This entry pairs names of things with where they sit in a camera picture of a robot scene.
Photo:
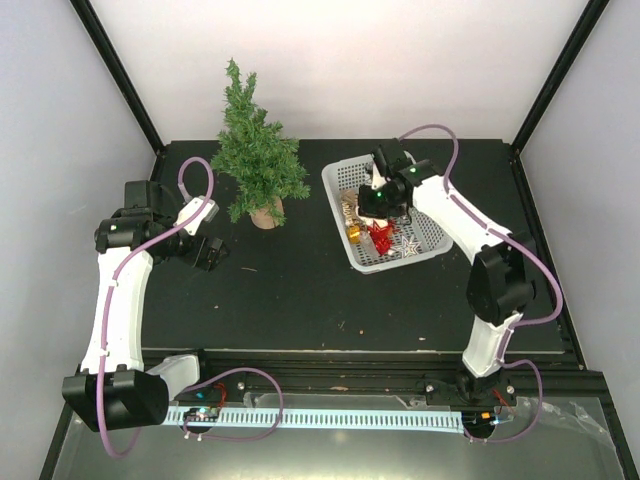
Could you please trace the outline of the white plastic basket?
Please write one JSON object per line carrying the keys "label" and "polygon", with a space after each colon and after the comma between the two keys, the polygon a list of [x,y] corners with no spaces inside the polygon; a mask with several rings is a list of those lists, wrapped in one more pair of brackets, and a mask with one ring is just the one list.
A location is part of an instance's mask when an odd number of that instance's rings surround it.
{"label": "white plastic basket", "polygon": [[[361,185],[370,185],[372,162],[371,154],[352,157],[325,166],[321,173],[338,236],[351,266],[363,274],[373,274],[426,261],[448,252],[453,246],[450,236],[435,221],[415,209],[411,209],[407,216],[389,222],[363,220],[356,215],[356,194]],[[402,258],[392,247],[388,254],[380,256],[367,231],[373,222],[380,226],[394,224],[393,246],[400,241],[401,235],[415,236],[421,242],[420,253]],[[359,244],[352,245],[347,239],[346,229],[351,225],[361,228]]]}

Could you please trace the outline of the small green christmas tree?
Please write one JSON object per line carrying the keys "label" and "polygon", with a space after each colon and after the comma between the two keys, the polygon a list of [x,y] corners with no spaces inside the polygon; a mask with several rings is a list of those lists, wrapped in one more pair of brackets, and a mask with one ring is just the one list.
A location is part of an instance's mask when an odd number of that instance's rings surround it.
{"label": "small green christmas tree", "polygon": [[230,59],[225,74],[229,84],[224,89],[223,128],[212,169],[237,184],[228,208],[232,222],[248,215],[260,229],[280,227],[286,222],[283,201],[310,196],[308,171],[298,156],[299,141],[285,136],[282,123],[270,121],[268,111],[255,102],[256,73],[243,75]]}

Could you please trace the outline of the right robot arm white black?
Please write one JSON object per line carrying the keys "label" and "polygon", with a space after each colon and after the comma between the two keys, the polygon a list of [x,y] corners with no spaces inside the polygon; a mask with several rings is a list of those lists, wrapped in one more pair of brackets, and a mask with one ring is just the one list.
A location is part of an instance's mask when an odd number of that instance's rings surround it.
{"label": "right robot arm white black", "polygon": [[498,382],[514,327],[536,295],[524,254],[509,244],[530,238],[492,221],[453,187],[449,171],[413,160],[399,140],[379,143],[371,156],[371,181],[359,188],[358,212],[391,220],[414,209],[433,220],[470,263],[466,298],[474,320],[454,388],[464,402],[477,403]]}

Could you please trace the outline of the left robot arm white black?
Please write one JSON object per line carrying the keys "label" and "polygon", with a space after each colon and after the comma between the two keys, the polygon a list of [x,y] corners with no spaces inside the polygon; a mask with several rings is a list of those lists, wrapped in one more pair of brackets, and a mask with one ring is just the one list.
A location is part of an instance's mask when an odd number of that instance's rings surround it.
{"label": "left robot arm white black", "polygon": [[99,293],[91,339],[78,371],[62,385],[64,400],[92,431],[101,425],[109,430],[158,425],[182,391],[193,399],[213,391],[215,376],[197,353],[145,368],[141,330],[154,266],[179,258],[210,271],[227,255],[222,240],[199,231],[218,210],[204,196],[179,204],[158,182],[131,181],[123,207],[96,229]]}

